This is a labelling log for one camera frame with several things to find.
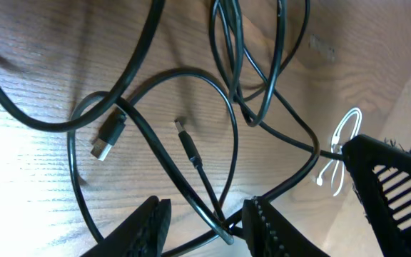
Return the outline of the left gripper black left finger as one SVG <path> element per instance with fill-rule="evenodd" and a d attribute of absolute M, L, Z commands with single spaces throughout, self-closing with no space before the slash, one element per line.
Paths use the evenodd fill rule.
<path fill-rule="evenodd" d="M 160 257 L 171 222 L 171 201 L 156 196 L 144 201 L 85 257 Z"/>

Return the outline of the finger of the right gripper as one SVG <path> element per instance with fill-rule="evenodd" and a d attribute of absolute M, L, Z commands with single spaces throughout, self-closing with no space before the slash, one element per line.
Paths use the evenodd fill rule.
<path fill-rule="evenodd" d="M 342 157 L 382 254 L 411 256 L 411 148 L 359 135 Z"/>

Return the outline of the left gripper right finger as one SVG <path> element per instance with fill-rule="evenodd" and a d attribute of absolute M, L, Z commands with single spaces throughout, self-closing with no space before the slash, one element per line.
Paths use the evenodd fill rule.
<path fill-rule="evenodd" d="M 245 200 L 241 215 L 242 236 L 252 256 L 321 257 L 326 255 L 262 197 Z"/>

